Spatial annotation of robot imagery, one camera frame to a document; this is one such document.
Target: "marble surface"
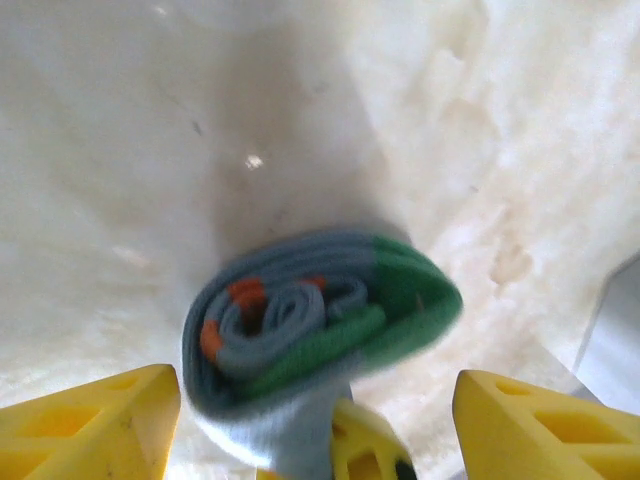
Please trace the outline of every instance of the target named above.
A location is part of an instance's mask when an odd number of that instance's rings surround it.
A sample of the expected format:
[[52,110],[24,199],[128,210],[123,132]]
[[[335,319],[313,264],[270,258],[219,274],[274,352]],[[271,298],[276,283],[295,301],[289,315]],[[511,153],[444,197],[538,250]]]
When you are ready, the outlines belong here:
[[[408,237],[466,311],[356,385],[421,478],[461,466],[463,368],[570,390],[640,246],[640,4],[0,3],[0,404],[151,362],[229,258]],[[184,409],[169,479],[250,478]]]

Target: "yellow plastic part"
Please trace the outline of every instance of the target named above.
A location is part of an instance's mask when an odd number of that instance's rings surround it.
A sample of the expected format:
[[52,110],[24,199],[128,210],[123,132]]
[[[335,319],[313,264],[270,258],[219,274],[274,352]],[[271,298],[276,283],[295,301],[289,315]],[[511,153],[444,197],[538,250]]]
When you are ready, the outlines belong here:
[[640,417],[463,371],[453,417],[470,480],[638,480]]
[[161,479],[179,410],[171,365],[1,409],[0,479]]
[[[348,400],[340,400],[333,413],[331,456],[335,480],[397,480],[398,461],[412,468],[411,457],[391,425]],[[256,480],[279,479],[261,470],[256,475]]]

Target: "white surface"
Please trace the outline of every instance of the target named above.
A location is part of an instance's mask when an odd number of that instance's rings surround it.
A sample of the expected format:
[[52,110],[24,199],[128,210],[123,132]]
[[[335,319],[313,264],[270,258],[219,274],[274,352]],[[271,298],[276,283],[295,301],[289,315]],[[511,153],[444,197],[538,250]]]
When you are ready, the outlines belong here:
[[576,376],[603,404],[640,415],[640,260],[607,285]]
[[[458,371],[572,388],[640,245],[639,22],[635,0],[0,2],[0,404],[178,365],[226,259],[391,224],[466,311],[356,395],[447,478]],[[227,465],[185,408],[168,477],[250,476]]]

